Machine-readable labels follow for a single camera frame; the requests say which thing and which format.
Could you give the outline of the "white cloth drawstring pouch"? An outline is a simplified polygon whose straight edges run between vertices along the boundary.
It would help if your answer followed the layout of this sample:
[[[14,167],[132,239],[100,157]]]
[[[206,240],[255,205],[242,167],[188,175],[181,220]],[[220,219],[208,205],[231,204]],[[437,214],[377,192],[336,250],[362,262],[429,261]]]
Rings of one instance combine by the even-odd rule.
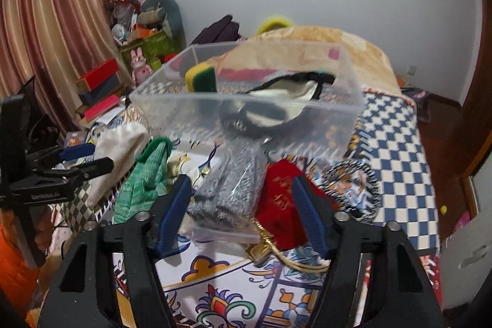
[[[131,121],[103,133],[95,147],[94,159],[113,160],[111,173],[90,181],[87,205],[94,210],[97,203],[123,178],[149,143],[149,132],[143,123]]]

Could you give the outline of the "red flat box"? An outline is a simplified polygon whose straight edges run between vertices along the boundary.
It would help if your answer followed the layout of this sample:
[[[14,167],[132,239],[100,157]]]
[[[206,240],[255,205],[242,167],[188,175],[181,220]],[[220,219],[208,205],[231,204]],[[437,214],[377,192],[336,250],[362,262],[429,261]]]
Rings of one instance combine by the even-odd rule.
[[[117,60],[115,58],[108,59],[78,78],[76,81],[77,90],[80,93],[90,92],[116,74],[118,70]]]

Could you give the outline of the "green knitted cloth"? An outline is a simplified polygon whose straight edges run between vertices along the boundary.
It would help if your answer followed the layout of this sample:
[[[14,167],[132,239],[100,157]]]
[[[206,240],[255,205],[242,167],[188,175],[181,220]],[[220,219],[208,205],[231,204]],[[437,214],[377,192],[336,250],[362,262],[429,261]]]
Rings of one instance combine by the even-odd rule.
[[[173,144],[167,137],[156,137],[136,158],[114,205],[113,224],[128,221],[140,211],[149,211],[159,196],[166,195],[168,158]]]

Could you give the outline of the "red pouch with gold cord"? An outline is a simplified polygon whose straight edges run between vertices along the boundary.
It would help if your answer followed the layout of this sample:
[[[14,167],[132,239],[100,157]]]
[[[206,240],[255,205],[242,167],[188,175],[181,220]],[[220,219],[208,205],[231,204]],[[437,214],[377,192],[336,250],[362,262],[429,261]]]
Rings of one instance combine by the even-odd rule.
[[[304,176],[301,170],[288,160],[268,165],[252,220],[260,241],[246,250],[248,257],[257,267],[273,255],[281,264],[298,272],[316,274],[328,269],[326,266],[311,266],[292,261],[284,254],[285,251],[301,247],[308,241],[292,193],[294,180]]]

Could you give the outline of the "clear plastic storage box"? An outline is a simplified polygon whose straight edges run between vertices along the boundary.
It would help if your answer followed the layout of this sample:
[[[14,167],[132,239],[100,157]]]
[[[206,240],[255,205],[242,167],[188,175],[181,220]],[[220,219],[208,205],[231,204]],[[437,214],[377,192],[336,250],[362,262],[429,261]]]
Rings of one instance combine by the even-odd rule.
[[[247,138],[281,154],[338,159],[365,109],[346,49],[315,41],[192,45],[134,90],[152,134]]]

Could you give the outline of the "yellow green sponge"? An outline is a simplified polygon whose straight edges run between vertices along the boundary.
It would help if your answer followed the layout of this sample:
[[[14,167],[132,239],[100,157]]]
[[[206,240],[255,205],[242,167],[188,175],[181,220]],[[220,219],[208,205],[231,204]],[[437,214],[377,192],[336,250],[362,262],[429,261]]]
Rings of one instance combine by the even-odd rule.
[[[215,70],[207,62],[191,67],[185,74],[190,93],[215,93],[217,91]]]

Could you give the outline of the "striped brown curtain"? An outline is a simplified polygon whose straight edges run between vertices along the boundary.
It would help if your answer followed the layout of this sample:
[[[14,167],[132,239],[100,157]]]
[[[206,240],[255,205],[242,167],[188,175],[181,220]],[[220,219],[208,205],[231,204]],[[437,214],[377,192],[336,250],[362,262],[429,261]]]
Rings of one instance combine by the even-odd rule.
[[[14,95],[29,79],[36,98],[63,131],[74,130],[81,100],[76,81],[118,59],[110,30],[113,0],[1,0],[1,94]]]

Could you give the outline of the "black trimmed white fleece item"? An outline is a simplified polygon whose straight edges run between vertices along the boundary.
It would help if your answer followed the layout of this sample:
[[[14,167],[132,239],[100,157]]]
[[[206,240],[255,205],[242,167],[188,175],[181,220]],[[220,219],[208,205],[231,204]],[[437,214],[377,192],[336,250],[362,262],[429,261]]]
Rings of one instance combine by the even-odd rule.
[[[266,81],[219,107],[224,129],[254,139],[282,136],[301,126],[310,115],[308,104],[321,99],[335,75],[319,72],[292,73]]]

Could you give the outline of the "dark purple clothing pile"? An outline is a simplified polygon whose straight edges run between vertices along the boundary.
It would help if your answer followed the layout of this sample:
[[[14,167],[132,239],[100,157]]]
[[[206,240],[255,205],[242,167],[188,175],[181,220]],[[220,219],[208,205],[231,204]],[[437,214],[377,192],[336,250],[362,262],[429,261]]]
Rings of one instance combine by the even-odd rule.
[[[238,41],[239,24],[233,21],[232,15],[226,15],[219,21],[205,27],[191,42],[191,44],[203,45],[210,43]]]

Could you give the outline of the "grey fabric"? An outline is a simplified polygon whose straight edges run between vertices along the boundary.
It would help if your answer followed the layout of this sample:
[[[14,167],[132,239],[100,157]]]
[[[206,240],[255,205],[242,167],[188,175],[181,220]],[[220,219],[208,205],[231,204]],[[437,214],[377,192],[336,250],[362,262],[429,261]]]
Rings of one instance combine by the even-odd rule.
[[[267,166],[258,143],[237,140],[228,144],[192,196],[183,225],[186,236],[197,242],[259,242],[252,220]]]

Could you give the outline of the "yellow foam arc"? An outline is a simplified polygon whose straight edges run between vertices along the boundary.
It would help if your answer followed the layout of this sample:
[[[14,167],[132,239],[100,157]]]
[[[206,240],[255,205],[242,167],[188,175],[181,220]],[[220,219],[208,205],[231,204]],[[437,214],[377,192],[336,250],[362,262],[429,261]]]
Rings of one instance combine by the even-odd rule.
[[[266,18],[261,25],[259,26],[259,29],[257,31],[257,35],[261,35],[270,31],[282,29],[282,28],[287,28],[287,27],[293,27],[294,23],[284,17],[284,16],[271,16]]]

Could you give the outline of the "pink rabbit toy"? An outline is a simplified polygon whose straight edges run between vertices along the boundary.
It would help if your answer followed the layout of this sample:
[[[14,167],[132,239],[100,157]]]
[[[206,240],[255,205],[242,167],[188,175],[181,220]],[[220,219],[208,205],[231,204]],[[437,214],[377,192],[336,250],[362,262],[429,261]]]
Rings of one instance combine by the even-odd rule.
[[[145,82],[153,74],[153,70],[147,64],[141,47],[131,50],[131,67],[133,84],[136,87]]]

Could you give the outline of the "green cardboard box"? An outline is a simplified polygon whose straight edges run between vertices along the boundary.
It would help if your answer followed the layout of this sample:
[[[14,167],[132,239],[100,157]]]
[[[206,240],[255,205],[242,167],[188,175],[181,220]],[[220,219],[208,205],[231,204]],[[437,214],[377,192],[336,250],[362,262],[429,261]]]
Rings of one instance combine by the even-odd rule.
[[[121,47],[120,53],[123,58],[125,67],[131,72],[131,51],[137,51],[138,48],[142,49],[143,56],[147,61],[152,61],[155,57],[166,57],[170,54],[178,53],[178,43],[169,37],[164,31],[154,33],[153,35],[137,39]]]

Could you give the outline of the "grey green plush toy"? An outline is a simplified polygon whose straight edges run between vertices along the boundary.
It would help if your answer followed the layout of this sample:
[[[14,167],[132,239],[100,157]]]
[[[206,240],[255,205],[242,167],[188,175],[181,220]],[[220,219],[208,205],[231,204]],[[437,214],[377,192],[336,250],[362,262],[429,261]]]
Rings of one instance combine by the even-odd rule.
[[[174,0],[145,0],[140,6],[137,22],[164,31],[180,47],[186,44],[182,15]]]

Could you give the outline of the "white suitcase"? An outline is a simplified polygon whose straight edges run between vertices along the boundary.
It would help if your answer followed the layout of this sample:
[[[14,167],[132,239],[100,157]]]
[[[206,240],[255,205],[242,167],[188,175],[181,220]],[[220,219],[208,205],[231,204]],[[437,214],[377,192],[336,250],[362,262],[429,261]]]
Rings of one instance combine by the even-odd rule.
[[[491,270],[491,242],[491,208],[444,242],[439,261],[444,310],[473,301]]]

